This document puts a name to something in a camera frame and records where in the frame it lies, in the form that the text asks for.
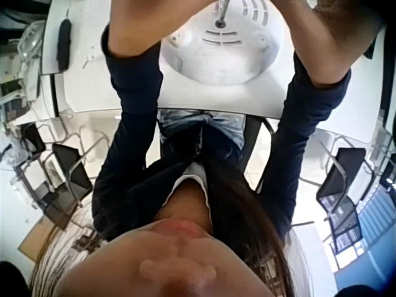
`lips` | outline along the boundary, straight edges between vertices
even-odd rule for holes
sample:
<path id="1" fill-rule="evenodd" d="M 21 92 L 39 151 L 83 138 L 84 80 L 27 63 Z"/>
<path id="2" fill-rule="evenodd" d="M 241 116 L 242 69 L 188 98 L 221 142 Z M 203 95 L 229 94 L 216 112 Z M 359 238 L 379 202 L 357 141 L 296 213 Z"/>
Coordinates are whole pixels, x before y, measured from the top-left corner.
<path id="1" fill-rule="evenodd" d="M 200 226 L 188 220 L 162 220 L 152 226 L 151 231 L 161 235 L 182 236 L 192 239 L 207 237 L 207 233 Z"/>

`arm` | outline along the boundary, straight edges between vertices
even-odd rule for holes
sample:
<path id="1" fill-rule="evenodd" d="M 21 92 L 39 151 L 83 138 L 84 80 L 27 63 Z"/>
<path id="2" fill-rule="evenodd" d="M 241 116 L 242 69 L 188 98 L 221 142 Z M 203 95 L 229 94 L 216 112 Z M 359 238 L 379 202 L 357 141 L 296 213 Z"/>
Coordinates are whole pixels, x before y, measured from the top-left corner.
<path id="1" fill-rule="evenodd" d="M 282 118 L 271 143 L 260 196 L 262 205 L 281 238 L 290 230 L 296 207 L 296 193 L 307 142 L 321 121 L 341 104 L 351 71 L 337 84 L 314 86 L 295 55 L 296 74 L 291 81 Z"/>
<path id="2" fill-rule="evenodd" d="M 107 240 L 129 231 L 138 219 L 126 192 L 142 180 L 157 121 L 163 80 L 160 40 L 212 0 L 114 0 L 102 48 L 111 83 L 121 99 L 121 122 L 95 183 L 92 214 Z"/>
<path id="3" fill-rule="evenodd" d="M 380 26 L 355 0 L 272 0 L 290 28 L 297 55 L 295 76 L 274 135 L 260 195 L 279 235 L 291 228 L 298 179 L 309 137 L 346 94 L 351 65 Z"/>
<path id="4" fill-rule="evenodd" d="M 139 182 L 144 169 L 157 123 L 157 99 L 163 76 L 158 65 L 159 43 L 140 56 L 119 59 L 107 49 L 108 35 L 107 28 L 102 37 L 102 47 L 123 112 L 95 183 L 92 213 L 95 228 L 111 240 L 128 231 L 119 207 L 126 207 L 125 193 Z"/>

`screwdriver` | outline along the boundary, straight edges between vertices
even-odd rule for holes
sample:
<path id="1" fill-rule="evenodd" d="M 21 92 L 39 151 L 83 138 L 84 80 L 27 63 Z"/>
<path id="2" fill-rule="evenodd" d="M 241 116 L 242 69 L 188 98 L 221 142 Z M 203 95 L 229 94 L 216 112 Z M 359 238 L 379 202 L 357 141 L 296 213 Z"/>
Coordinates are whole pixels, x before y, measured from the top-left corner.
<path id="1" fill-rule="evenodd" d="M 223 29 L 227 26 L 226 22 L 224 21 L 225 15 L 228 10 L 228 6 L 230 5 L 231 0 L 224 0 L 223 1 L 223 8 L 222 8 L 222 14 L 220 14 L 220 18 L 216 21 L 216 27 L 219 29 Z"/>

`white table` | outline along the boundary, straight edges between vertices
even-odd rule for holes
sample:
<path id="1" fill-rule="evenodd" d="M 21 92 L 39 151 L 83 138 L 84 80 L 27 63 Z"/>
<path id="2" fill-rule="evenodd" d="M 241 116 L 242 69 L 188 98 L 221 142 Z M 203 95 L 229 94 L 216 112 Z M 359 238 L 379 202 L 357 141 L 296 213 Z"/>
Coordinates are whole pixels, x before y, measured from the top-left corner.
<path id="1" fill-rule="evenodd" d="M 71 66 L 64 73 L 66 101 L 76 113 L 120 109 L 100 51 L 100 37 L 109 21 L 110 0 L 71 1 L 65 1 L 73 26 Z M 48 19 L 47 30 L 54 19 Z M 58 21 L 54 22 L 54 27 L 57 26 Z M 361 57 L 353 65 L 344 102 L 328 121 L 319 125 L 320 129 L 371 142 L 381 104 L 383 48 L 381 32 L 374 59 Z M 88 55 L 92 61 L 86 64 Z M 242 85 L 214 87 L 193 82 L 174 71 L 163 58 L 160 67 L 165 76 L 158 101 L 160 108 L 217 110 L 279 119 L 294 74 L 293 44 L 285 26 L 285 40 L 276 61 L 260 79 Z"/>

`black cable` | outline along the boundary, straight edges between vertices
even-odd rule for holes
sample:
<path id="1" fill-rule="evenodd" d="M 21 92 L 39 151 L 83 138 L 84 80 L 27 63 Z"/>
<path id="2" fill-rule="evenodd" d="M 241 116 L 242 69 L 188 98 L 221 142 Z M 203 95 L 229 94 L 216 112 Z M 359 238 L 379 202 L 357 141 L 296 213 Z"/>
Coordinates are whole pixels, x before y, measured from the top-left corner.
<path id="1" fill-rule="evenodd" d="M 4 150 L 2 150 L 2 152 L 0 153 L 0 162 L 3 159 L 4 155 L 6 154 L 6 152 L 8 152 L 10 149 L 12 149 L 11 144 L 7 145 L 7 147 Z"/>

